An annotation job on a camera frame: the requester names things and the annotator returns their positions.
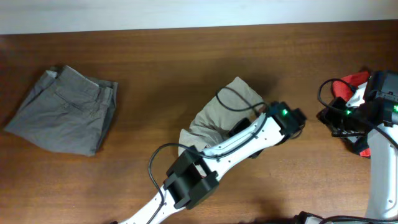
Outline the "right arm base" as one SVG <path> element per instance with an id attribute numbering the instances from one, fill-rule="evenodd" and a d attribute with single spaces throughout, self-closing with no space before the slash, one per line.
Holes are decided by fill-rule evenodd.
<path id="1" fill-rule="evenodd" d="M 321 224 L 321 222 L 325 218 L 307 212 L 300 212 L 298 215 L 295 215 L 290 221 L 292 224 Z M 363 223 L 360 221 L 352 221 L 352 220 L 328 220 L 325 224 L 358 224 Z"/>

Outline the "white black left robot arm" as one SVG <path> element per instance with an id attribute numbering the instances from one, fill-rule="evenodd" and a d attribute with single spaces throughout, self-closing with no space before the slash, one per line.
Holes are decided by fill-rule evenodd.
<path id="1" fill-rule="evenodd" d="M 241 161 L 286 142 L 305 126 L 306 116 L 286 103 L 271 107 L 246 129 L 201 152 L 186 147 L 167 171 L 157 194 L 126 223 L 161 223 L 184 209 L 191 210 L 218 188 L 222 177 Z"/>

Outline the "folded grey shorts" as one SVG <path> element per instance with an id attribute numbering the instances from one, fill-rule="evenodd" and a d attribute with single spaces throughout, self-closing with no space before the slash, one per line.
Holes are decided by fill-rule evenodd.
<path id="1" fill-rule="evenodd" d="M 46 70 L 4 129 L 48 151 L 94 156 L 111 126 L 118 85 L 69 66 Z"/>

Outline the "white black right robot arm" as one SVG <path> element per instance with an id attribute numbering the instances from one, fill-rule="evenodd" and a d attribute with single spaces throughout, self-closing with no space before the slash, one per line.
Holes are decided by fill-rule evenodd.
<path id="1" fill-rule="evenodd" d="M 318 119 L 358 153 L 371 152 L 369 200 L 364 217 L 345 215 L 326 218 L 323 223 L 397 223 L 397 102 L 389 98 L 368 98 L 362 103 L 335 98 Z"/>

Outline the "beige cargo shorts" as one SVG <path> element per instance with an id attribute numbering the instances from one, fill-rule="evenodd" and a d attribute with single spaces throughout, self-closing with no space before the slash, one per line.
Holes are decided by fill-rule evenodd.
<path id="1" fill-rule="evenodd" d="M 202 151 L 228 139 L 228 133 L 244 118 L 255 118 L 248 106 L 262 108 L 263 98 L 245 81 L 236 77 L 197 113 L 188 129 L 180 132 L 179 143 Z"/>

